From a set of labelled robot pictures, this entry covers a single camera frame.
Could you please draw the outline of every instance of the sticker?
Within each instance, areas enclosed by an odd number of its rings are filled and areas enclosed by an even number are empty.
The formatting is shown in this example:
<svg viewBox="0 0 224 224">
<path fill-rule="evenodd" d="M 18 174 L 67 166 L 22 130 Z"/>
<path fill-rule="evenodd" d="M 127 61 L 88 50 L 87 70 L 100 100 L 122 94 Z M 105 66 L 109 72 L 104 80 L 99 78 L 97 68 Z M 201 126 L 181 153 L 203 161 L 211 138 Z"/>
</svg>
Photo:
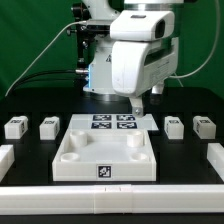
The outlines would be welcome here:
<svg viewBox="0 0 224 224">
<path fill-rule="evenodd" d="M 200 122 L 201 122 L 202 124 L 210 123 L 210 121 L 208 121 L 208 120 L 200 120 Z"/>
<path fill-rule="evenodd" d="M 169 121 L 171 124 L 179 124 L 179 121 L 177 121 L 177 120 L 171 120 L 171 121 Z"/>
<path fill-rule="evenodd" d="M 19 124 L 22 120 L 12 120 L 10 123 Z"/>
<path fill-rule="evenodd" d="M 112 166 L 111 165 L 100 165 L 97 167 L 98 178 L 111 178 L 112 177 Z"/>
<path fill-rule="evenodd" d="M 55 121 L 45 121 L 44 124 L 54 124 Z"/>
<path fill-rule="evenodd" d="M 117 122 L 118 129 L 136 129 L 137 124 L 135 122 Z"/>
<path fill-rule="evenodd" d="M 94 115 L 94 121 L 111 121 L 111 115 Z"/>
<path fill-rule="evenodd" d="M 199 133 L 199 128 L 200 128 L 200 124 L 199 123 L 197 123 L 197 132 Z"/>
<path fill-rule="evenodd" d="M 135 121 L 135 117 L 133 115 L 117 115 L 118 121 Z"/>
<path fill-rule="evenodd" d="M 111 57 L 111 54 L 108 56 L 106 62 L 111 62 L 112 61 L 112 57 Z"/>
<path fill-rule="evenodd" d="M 24 122 L 21 124 L 21 132 L 22 132 L 22 133 L 25 132 L 25 124 L 24 124 Z"/>
<path fill-rule="evenodd" d="M 93 122 L 92 129 L 111 129 L 110 122 Z"/>
</svg>

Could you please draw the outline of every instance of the screw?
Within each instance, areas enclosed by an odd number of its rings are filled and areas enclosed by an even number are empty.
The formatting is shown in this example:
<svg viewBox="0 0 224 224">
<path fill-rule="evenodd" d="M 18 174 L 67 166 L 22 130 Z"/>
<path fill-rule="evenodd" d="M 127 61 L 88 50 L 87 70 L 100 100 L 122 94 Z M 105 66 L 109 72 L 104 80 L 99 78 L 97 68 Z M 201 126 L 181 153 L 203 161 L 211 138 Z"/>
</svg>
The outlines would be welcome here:
<svg viewBox="0 0 224 224">
<path fill-rule="evenodd" d="M 81 26 L 81 30 L 82 31 L 86 30 L 86 26 Z"/>
<path fill-rule="evenodd" d="M 79 63 L 84 63 L 84 58 L 79 58 L 79 59 L 78 59 L 78 62 L 79 62 Z"/>
<path fill-rule="evenodd" d="M 83 45 L 83 47 L 84 47 L 85 49 L 87 49 L 88 46 L 89 46 L 88 43 L 87 43 L 86 41 L 83 41 L 83 42 L 82 42 L 82 45 Z"/>
<path fill-rule="evenodd" d="M 141 114 L 141 111 L 140 111 L 139 109 L 136 109 L 136 110 L 135 110 L 135 113 L 136 113 L 137 115 L 140 115 L 140 114 Z"/>
</svg>

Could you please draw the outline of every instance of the black cable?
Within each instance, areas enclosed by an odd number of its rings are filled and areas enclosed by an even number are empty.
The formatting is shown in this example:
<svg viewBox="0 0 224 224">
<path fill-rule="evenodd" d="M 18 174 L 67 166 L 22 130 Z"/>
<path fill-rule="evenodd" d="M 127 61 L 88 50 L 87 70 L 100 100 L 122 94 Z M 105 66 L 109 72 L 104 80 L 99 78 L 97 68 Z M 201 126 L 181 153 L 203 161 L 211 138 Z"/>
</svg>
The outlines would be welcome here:
<svg viewBox="0 0 224 224">
<path fill-rule="evenodd" d="M 52 81 L 74 81 L 77 78 L 55 78 L 55 79 L 34 79 L 34 80 L 26 80 L 24 82 L 20 82 L 16 87 L 13 88 L 12 91 L 14 91 L 17 87 L 24 85 L 26 83 L 30 83 L 30 82 L 52 82 Z"/>
<path fill-rule="evenodd" d="M 55 74 L 76 74 L 75 70 L 51 70 L 51 71 L 42 71 L 42 72 L 38 72 L 38 73 L 34 73 L 31 75 L 28 75 L 26 77 L 21 78 L 20 80 L 18 80 L 18 82 L 16 82 L 11 90 L 9 91 L 8 95 L 11 94 L 18 86 L 22 85 L 24 82 L 26 82 L 27 80 L 33 79 L 35 77 L 39 77 L 39 76 L 44 76 L 44 75 L 55 75 Z"/>
<path fill-rule="evenodd" d="M 43 71 L 43 72 L 38 72 L 38 73 L 33 73 L 31 75 L 27 75 L 23 78 L 21 78 L 17 83 L 23 82 L 25 80 L 35 78 L 38 76 L 43 76 L 43 75 L 54 75 L 54 74 L 76 74 L 75 70 L 50 70 L 50 71 Z"/>
</svg>

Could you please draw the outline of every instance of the white edge strip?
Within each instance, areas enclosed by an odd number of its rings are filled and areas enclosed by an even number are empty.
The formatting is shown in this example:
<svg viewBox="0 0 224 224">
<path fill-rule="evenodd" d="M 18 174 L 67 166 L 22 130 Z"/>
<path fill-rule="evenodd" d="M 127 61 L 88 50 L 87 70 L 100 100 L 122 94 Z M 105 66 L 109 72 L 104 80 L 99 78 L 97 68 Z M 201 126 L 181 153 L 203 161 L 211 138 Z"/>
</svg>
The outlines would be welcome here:
<svg viewBox="0 0 224 224">
<path fill-rule="evenodd" d="M 224 185 L 1 187 L 1 215 L 224 212 Z"/>
</svg>

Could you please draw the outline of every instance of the cable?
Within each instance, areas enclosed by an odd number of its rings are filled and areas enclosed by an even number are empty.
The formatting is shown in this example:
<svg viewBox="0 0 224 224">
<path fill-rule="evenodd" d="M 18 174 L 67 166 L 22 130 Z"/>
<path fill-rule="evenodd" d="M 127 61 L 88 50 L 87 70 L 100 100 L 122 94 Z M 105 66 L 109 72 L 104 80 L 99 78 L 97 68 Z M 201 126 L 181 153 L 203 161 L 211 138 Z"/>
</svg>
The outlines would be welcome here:
<svg viewBox="0 0 224 224">
<path fill-rule="evenodd" d="M 38 72 L 38 73 L 34 73 L 34 74 L 31 74 L 31 75 L 25 76 L 24 78 L 21 78 L 19 80 L 19 82 L 17 82 L 17 83 L 20 83 L 20 82 L 23 82 L 23 81 L 26 81 L 28 79 L 32 79 L 32 78 L 35 78 L 35 77 L 43 76 L 43 75 L 55 75 L 55 74 L 76 74 L 76 73 L 75 73 L 75 70 L 72 70 L 72 69 L 71 70 L 43 71 L 43 72 Z"/>
<path fill-rule="evenodd" d="M 52 81 L 74 81 L 77 80 L 78 78 L 57 78 L 57 79 L 34 79 L 34 80 L 26 80 L 24 82 L 19 83 L 18 85 L 14 86 L 12 90 L 10 90 L 10 93 L 14 91 L 17 87 L 24 85 L 26 83 L 30 82 L 52 82 Z"/>
<path fill-rule="evenodd" d="M 17 81 L 12 87 L 11 89 L 8 91 L 8 95 L 11 94 L 11 92 L 14 91 L 15 88 L 17 88 L 17 86 L 20 85 L 20 83 L 23 83 L 26 80 L 35 78 L 35 77 L 39 77 L 39 76 L 45 76 L 45 75 L 55 75 L 55 74 L 73 74 L 75 73 L 75 70 L 51 70 L 51 71 L 43 71 L 43 72 L 38 72 L 38 73 L 34 73 L 28 76 L 25 76 L 23 78 L 21 78 L 19 81 Z"/>
<path fill-rule="evenodd" d="M 199 72 L 202 68 L 204 68 L 205 65 L 208 64 L 208 62 L 210 61 L 210 59 L 214 55 L 214 52 L 216 50 L 218 40 L 219 40 L 220 24 L 221 24 L 220 3 L 219 3 L 219 0 L 214 0 L 214 1 L 215 1 L 216 15 L 217 15 L 216 16 L 216 34 L 215 34 L 214 44 L 213 44 L 212 50 L 211 50 L 208 58 L 205 60 L 205 62 L 200 67 L 198 67 L 193 72 L 191 72 L 189 74 L 186 74 L 186 75 L 182 75 L 182 76 L 170 76 L 169 78 L 171 78 L 171 79 L 182 79 L 182 78 L 187 78 L 187 77 L 190 77 L 190 76 L 194 75 L 195 73 Z"/>
<path fill-rule="evenodd" d="M 177 78 L 177 81 L 180 83 L 180 86 L 181 86 L 181 87 L 184 87 L 183 83 L 180 81 L 179 78 Z"/>
<path fill-rule="evenodd" d="M 9 87 L 7 90 L 5 96 L 8 96 L 8 93 L 10 92 L 11 88 L 15 83 L 17 83 L 31 68 L 32 66 L 43 56 L 43 54 L 51 47 L 51 45 L 58 39 L 58 37 L 70 26 L 76 25 L 76 24 L 83 24 L 86 23 L 86 21 L 81 21 L 81 22 L 74 22 L 66 25 L 57 35 L 56 37 L 47 45 L 47 47 L 34 59 L 34 61 L 25 69 L 25 71 L 17 78 L 13 84 Z"/>
</svg>

